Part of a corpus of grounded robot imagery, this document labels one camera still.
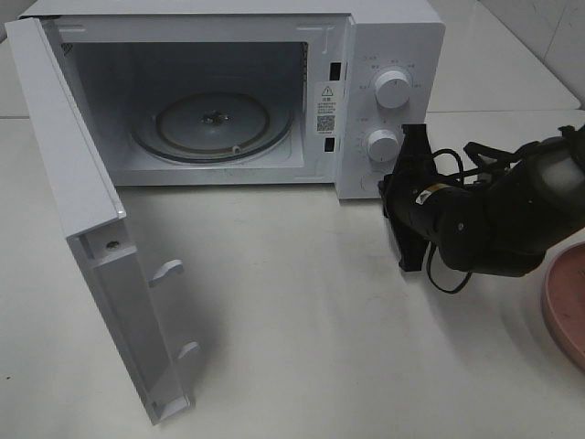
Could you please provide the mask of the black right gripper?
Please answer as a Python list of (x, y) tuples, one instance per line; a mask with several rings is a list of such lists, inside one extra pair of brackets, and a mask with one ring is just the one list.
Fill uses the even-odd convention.
[(406, 273), (420, 272), (429, 246), (428, 238), (439, 234), (442, 199), (452, 185), (418, 180), (433, 174), (432, 151), (425, 123), (404, 123), (404, 134), (394, 173), (378, 182), (383, 213), (388, 220), (396, 247), (399, 268)]

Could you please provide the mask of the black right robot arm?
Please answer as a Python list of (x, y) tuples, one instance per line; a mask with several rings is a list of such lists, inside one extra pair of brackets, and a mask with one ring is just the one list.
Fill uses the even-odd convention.
[(476, 142), (461, 154), (431, 150), (423, 124), (406, 124), (391, 173), (378, 184), (383, 214), (405, 272), (454, 271), (520, 277), (549, 248), (584, 227), (584, 130), (507, 152)]

